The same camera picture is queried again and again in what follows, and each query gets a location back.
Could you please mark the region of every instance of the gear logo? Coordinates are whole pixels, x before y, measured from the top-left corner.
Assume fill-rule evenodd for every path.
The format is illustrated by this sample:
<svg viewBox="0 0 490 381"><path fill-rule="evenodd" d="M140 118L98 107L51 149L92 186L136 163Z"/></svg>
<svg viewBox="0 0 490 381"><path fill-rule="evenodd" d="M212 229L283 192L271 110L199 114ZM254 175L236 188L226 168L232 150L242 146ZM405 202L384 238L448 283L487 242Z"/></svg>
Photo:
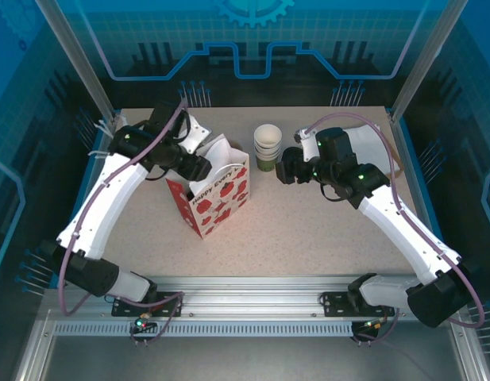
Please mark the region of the gear logo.
<svg viewBox="0 0 490 381"><path fill-rule="evenodd" d="M0 13L8 27L25 44L24 40L34 30L36 11L33 0L0 0Z"/></svg>
<svg viewBox="0 0 490 381"><path fill-rule="evenodd" d="M268 22L276 22L278 15L285 16L294 0L215 0L215 4L219 15L227 16L229 22L237 21L239 26L255 28L257 24L266 26Z"/></svg>

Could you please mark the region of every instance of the metal enclosure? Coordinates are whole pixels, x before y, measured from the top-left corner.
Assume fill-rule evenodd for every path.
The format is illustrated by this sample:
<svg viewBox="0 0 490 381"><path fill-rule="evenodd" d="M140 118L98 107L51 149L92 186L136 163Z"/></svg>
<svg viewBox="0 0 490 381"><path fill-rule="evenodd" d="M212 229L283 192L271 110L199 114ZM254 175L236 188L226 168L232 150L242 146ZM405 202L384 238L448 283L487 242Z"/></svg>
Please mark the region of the metal enclosure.
<svg viewBox="0 0 490 381"><path fill-rule="evenodd" d="M478 258L490 311L490 2L0 1L0 380L422 376L398 351L328 337L349 323L321 317L312 297L354 276L158 279L204 316L176 322L159 357L122 343L124 321L103 300L75 320L57 312L37 246L94 183L101 163L87 154L109 142L95 125L184 96L192 107L391 108L418 215ZM265 310L245 298L229 323L226 297L247 290L264 293ZM490 319L484 329L430 331L407 315L392 343L436 379L490 379Z"/></svg>

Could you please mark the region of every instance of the white paper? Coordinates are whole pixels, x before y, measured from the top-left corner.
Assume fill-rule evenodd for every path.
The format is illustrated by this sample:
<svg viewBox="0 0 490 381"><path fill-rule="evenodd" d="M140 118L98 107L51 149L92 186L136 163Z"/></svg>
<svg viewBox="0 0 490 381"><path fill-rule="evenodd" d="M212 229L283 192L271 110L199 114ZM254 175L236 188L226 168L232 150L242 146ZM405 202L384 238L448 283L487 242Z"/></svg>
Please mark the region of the white paper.
<svg viewBox="0 0 490 381"><path fill-rule="evenodd" d="M356 153L359 164L370 163L379 168L385 175L391 174L386 148L369 125L344 129L344 131L349 135L350 145ZM395 171L399 169L399 165L395 162Z"/></svg>
<svg viewBox="0 0 490 381"><path fill-rule="evenodd" d="M211 171L203 181L190 182L190 190L195 195L199 194L200 191L202 191L205 187L213 182L215 174L218 173L219 176L223 176L227 171L230 171L231 169L230 167L228 167L227 169L222 169L223 167L228 166L232 163L230 157L231 147L227 139L223 135L220 135L219 137L211 141L208 146L209 149L207 151L206 149L204 150L206 151L205 154L201 155L200 151L202 151L202 149L197 153L211 162Z"/></svg>

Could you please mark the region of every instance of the metal bracket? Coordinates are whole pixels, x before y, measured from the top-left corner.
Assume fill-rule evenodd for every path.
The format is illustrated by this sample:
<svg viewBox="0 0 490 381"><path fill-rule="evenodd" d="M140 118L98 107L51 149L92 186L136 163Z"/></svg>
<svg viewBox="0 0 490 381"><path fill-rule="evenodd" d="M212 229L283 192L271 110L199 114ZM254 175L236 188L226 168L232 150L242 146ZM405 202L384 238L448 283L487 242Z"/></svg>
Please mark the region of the metal bracket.
<svg viewBox="0 0 490 381"><path fill-rule="evenodd" d="M157 292L156 300L162 300L174 294L175 292ZM177 299L173 299L170 302L161 305L161 308L158 308L157 310L153 309L151 315L154 318L168 318L171 316L172 310L176 307L176 300ZM112 304L111 315L119 318L138 318L141 314L149 312L149 310L149 308L131 306L120 299L115 299ZM179 306L178 310L174 313L175 318L178 318L179 316L181 316L181 306Z"/></svg>
<svg viewBox="0 0 490 381"><path fill-rule="evenodd" d="M324 307L326 318L382 318L384 315L395 316L395 309L382 306L364 306L358 313L349 301L346 292L324 292L319 298L319 303Z"/></svg>
<svg viewBox="0 0 490 381"><path fill-rule="evenodd" d="M187 138L183 140L179 145L184 147L188 153L194 153L197 148L211 135L211 130L202 127L197 119L188 115L190 118L190 133Z"/></svg>

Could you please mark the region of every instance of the stacked paper cups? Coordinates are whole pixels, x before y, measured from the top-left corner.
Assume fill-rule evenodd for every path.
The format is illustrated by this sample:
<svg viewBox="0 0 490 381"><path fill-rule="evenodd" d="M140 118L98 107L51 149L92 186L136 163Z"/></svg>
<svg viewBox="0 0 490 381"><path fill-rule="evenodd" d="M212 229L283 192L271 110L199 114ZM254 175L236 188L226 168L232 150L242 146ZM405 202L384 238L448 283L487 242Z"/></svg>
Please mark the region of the stacked paper cups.
<svg viewBox="0 0 490 381"><path fill-rule="evenodd" d="M257 166L261 171L275 169L275 163L280 156L282 132L275 125L261 125L253 134Z"/></svg>

